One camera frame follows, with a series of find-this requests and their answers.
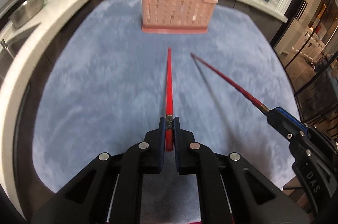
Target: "plastic basket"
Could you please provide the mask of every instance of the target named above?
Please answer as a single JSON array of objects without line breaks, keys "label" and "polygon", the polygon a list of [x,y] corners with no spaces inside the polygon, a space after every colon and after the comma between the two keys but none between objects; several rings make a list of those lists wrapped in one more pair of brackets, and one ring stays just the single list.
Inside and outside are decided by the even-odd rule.
[{"label": "plastic basket", "polygon": [[147,33],[206,33],[218,0],[142,0]]}]

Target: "kitchen counter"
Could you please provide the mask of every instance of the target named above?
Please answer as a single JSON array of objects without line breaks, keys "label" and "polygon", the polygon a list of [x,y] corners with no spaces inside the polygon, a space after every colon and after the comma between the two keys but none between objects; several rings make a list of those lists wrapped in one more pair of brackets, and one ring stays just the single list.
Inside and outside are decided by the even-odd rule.
[{"label": "kitchen counter", "polygon": [[[13,60],[0,89],[0,183],[5,193],[22,213],[14,182],[13,140],[22,97],[39,59],[66,22],[89,0],[48,0],[46,6],[20,29],[8,23],[0,38],[13,42],[25,32],[34,29]],[[263,0],[236,0],[267,13],[281,22],[286,17],[271,3]]]}]

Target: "blue tablecloth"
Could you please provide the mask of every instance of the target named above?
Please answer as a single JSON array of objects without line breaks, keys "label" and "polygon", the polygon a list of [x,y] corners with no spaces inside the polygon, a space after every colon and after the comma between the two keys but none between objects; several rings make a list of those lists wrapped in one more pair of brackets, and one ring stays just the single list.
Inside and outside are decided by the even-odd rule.
[{"label": "blue tablecloth", "polygon": [[[216,6],[204,35],[145,34],[141,0],[106,0],[83,21],[50,74],[35,122],[33,163],[58,191],[101,152],[125,152],[165,114],[167,48],[172,48],[174,115],[214,152],[239,152],[278,187],[294,173],[288,142],[250,102],[190,57],[193,51],[269,108],[299,118],[287,76],[250,18]],[[195,176],[178,176],[174,154],[146,175],[143,223],[200,219]]]}]

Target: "table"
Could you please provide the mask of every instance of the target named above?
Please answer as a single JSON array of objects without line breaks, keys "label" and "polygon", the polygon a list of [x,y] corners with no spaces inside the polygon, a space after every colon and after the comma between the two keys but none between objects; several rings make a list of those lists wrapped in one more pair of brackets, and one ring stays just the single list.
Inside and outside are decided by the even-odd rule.
[{"label": "table", "polygon": [[[269,108],[282,106],[299,118],[282,65],[247,15],[216,6],[205,35],[145,34],[141,0],[106,0],[67,44],[41,98],[33,163],[48,188],[56,192],[99,153],[125,152],[158,127],[169,46],[181,128],[214,152],[239,152],[278,187],[294,176],[288,141],[190,57],[193,51]],[[173,153],[165,159],[161,175],[144,177],[142,222],[199,221],[196,177],[177,175]]]}]

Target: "basket base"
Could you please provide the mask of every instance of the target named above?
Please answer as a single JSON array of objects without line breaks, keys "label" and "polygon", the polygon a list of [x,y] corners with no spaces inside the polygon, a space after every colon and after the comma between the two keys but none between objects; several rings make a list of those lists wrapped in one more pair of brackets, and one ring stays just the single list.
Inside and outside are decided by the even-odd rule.
[{"label": "basket base", "polygon": [[142,31],[145,33],[162,33],[162,34],[203,34],[207,33],[208,27],[163,27],[147,26],[142,24]]}]

